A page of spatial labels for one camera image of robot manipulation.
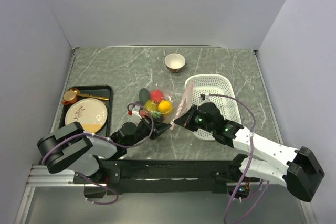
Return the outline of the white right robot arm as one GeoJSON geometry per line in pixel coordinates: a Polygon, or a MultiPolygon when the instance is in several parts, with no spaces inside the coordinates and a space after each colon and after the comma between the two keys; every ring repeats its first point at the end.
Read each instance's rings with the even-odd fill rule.
{"type": "Polygon", "coordinates": [[[287,147],[252,134],[241,124],[225,119],[214,103],[193,105],[174,123],[192,132],[206,131],[218,143],[243,151],[225,171],[212,173],[226,182],[258,178],[284,186],[299,200],[311,202],[325,176],[311,149],[287,147]]]}

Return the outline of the yellow lemon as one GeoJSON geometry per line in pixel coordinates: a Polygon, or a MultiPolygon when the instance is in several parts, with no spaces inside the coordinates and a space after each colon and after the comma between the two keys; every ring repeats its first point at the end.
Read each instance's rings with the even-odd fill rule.
{"type": "Polygon", "coordinates": [[[168,100],[162,100],[157,107],[158,111],[165,115],[170,114],[173,110],[173,104],[168,100]]]}

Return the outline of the clear zip top bag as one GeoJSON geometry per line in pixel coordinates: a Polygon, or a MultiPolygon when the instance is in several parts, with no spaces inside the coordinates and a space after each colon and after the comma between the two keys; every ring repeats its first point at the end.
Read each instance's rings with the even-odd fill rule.
{"type": "Polygon", "coordinates": [[[154,120],[170,124],[174,129],[174,120],[187,112],[192,105],[194,85],[187,84],[181,93],[165,88],[142,88],[138,91],[138,100],[132,112],[138,117],[152,116],[154,120]]]}

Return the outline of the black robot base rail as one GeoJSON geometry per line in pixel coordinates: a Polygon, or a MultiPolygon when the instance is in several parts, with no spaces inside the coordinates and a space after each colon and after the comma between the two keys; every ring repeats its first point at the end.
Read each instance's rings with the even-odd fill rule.
{"type": "Polygon", "coordinates": [[[228,183],[243,174],[239,166],[247,155],[232,161],[101,160],[102,175],[95,181],[118,194],[203,192],[224,194],[228,183]]]}

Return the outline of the pink peach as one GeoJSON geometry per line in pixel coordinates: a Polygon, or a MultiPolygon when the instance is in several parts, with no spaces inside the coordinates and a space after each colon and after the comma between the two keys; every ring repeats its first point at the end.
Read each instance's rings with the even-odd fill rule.
{"type": "Polygon", "coordinates": [[[141,109],[141,110],[139,111],[139,115],[140,115],[140,116],[147,116],[147,115],[148,115],[148,111],[145,110],[145,109],[141,109]]]}

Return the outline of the yellow green starfruit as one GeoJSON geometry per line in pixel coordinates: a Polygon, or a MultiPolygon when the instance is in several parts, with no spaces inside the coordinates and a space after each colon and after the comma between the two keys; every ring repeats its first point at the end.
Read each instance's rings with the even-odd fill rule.
{"type": "Polygon", "coordinates": [[[153,100],[147,100],[146,104],[144,107],[149,111],[149,112],[155,112],[157,111],[158,105],[153,101],[153,100]]]}

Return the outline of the dark purple mangosteen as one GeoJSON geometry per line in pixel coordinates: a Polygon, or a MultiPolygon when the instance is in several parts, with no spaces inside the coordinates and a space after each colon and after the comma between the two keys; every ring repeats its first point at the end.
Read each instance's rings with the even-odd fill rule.
{"type": "Polygon", "coordinates": [[[154,120],[157,120],[159,122],[163,122],[164,119],[165,119],[164,114],[159,112],[159,111],[153,111],[153,112],[151,112],[151,115],[152,115],[154,120]]]}

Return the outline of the dark green avocado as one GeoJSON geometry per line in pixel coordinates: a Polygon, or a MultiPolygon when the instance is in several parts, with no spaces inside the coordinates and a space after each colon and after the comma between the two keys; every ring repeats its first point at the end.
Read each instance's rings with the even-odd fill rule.
{"type": "Polygon", "coordinates": [[[142,103],[142,104],[146,104],[148,100],[150,100],[151,96],[150,96],[150,92],[148,89],[146,88],[142,88],[140,91],[139,91],[139,101],[142,103]]]}

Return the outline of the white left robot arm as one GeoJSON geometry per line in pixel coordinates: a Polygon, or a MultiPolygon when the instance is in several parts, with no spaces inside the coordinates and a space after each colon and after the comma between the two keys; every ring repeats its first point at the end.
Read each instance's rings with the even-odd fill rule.
{"type": "Polygon", "coordinates": [[[74,122],[41,138],[37,147],[42,155],[41,163],[51,174],[70,169],[98,183],[104,177],[98,157],[118,159],[127,149],[157,139],[170,127],[169,123],[144,116],[138,124],[124,123],[110,137],[104,137],[85,131],[80,123],[74,122]]]}

